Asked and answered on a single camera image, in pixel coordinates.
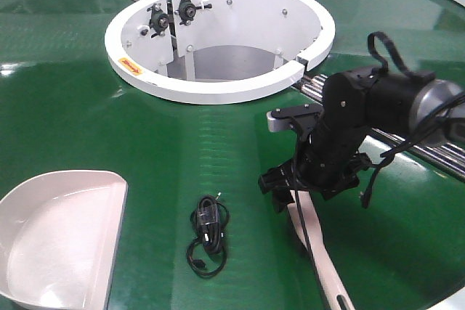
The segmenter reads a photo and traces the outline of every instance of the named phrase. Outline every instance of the black charging cable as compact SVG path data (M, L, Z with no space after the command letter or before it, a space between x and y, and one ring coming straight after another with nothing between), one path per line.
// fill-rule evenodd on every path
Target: black charging cable
M190 222L197 237L187 247L186 259L191 269L198 276L205 278L213 277L222 271L227 259L225 227L230 220L230 213L217 198L211 195L202 197L197 208L190 214ZM221 262L215 270L208 271L203 260L193 258L198 245L202 245L209 256L221 256Z

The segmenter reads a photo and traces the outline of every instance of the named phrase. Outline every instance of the green table surface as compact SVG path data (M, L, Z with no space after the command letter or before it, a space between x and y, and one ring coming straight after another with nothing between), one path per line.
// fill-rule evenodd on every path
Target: green table surface
M311 73L372 64L365 46L384 30L412 69L465 82L465 11L450 0L317 0L336 21L328 59ZM110 310L322 309L317 283L286 213L256 184L287 160L291 132L265 113L307 102L292 88L257 101L169 102L122 81L103 36L129 0L0 0L0 193L48 171L104 169L129 183ZM384 149L366 142L375 159ZM426 309L464 285L464 184L410 155L376 182L313 199L328 252L357 309ZM215 278L185 261L189 215L201 195L230 209L230 257ZM18 309L0 299L0 309Z

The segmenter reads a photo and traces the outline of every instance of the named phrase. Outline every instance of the bolt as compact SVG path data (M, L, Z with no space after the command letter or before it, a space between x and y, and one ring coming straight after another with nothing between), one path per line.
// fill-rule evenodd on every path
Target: bolt
M185 14L186 14L186 16L188 16L188 17L194 17L196 12L197 12L197 10L195 9L195 7L188 7L188 8L185 10Z
M163 29L167 29L169 27L169 21L166 17L162 17L158 20L158 26Z

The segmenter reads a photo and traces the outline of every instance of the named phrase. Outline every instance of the white dustpan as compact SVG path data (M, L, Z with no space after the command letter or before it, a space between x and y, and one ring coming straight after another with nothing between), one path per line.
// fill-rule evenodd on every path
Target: white dustpan
M107 171L34 177L0 201L0 293L26 309L103 310L127 184Z

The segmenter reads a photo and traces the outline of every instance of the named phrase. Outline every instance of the orange warning label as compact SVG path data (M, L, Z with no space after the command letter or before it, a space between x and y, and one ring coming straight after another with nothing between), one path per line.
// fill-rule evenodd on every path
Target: orange warning label
M129 70L134 76L142 74L142 68L132 62L129 58L120 58L118 60L127 70Z

